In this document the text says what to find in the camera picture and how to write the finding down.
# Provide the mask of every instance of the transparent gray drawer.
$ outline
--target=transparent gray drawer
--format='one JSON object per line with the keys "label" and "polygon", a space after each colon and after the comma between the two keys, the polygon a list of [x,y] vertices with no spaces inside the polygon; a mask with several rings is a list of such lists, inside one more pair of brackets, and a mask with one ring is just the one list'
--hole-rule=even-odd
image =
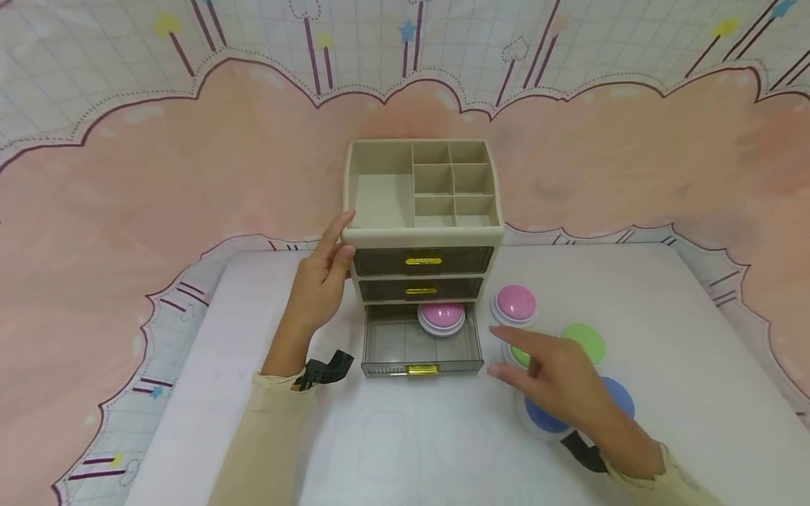
{"label": "transparent gray drawer", "polygon": [[429,302],[475,299],[484,278],[360,280],[365,302]]}
{"label": "transparent gray drawer", "polygon": [[419,325],[418,304],[366,306],[363,362],[366,376],[475,374],[484,365],[475,305],[456,334],[434,338]]}
{"label": "transparent gray drawer", "polygon": [[354,264],[361,278],[483,274],[494,251],[492,246],[358,249]]}

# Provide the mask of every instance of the white table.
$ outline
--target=white table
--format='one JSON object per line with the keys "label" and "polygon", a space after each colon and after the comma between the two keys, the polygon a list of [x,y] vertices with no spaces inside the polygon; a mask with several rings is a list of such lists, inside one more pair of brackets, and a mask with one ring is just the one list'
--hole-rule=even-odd
{"label": "white table", "polygon": [[[228,265],[128,506],[202,506],[305,252]],[[728,504],[810,504],[810,436],[674,250],[662,245],[504,247],[484,301],[507,283],[537,296],[548,332],[580,321],[607,343],[600,372],[633,395],[637,420]],[[321,388],[302,449],[300,504],[623,504],[559,444],[519,425],[510,388],[478,376],[367,380],[351,284],[311,357],[356,357]],[[501,359],[486,304],[484,359]]]}

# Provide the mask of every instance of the pink button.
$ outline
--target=pink button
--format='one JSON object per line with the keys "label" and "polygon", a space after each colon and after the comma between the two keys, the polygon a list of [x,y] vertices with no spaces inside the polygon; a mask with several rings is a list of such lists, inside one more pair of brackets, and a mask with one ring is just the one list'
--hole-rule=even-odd
{"label": "pink button", "polygon": [[496,297],[498,308],[507,317],[517,320],[530,320],[537,311],[535,296],[526,288],[519,285],[507,285],[498,292]]}
{"label": "pink button", "polygon": [[422,304],[419,306],[424,319],[438,329],[449,329],[461,320],[463,304]]}

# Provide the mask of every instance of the cloud pattern backdrop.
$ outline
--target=cloud pattern backdrop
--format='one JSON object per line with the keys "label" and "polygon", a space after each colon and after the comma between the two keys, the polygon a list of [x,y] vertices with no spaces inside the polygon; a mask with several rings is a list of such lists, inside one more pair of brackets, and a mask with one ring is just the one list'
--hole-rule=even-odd
{"label": "cloud pattern backdrop", "polygon": [[675,248],[806,420],[807,5],[336,4],[0,3],[0,502],[123,504],[228,258],[363,137],[486,138],[513,243]]}

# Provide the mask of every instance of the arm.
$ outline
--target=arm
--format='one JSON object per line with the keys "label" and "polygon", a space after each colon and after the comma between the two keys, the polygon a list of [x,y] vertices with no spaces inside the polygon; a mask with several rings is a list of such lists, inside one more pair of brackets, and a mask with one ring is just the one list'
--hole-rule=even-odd
{"label": "arm", "polygon": [[354,248],[338,244],[354,211],[335,218],[298,265],[279,328],[262,369],[254,374],[245,412],[228,447],[208,506],[291,503],[296,459],[315,389],[298,391],[309,343],[338,310]]}
{"label": "arm", "polygon": [[487,372],[590,437],[613,481],[636,504],[722,506],[677,464],[667,447],[613,402],[578,343],[511,327],[490,330],[531,355],[539,371],[532,377],[508,364],[496,364]]}

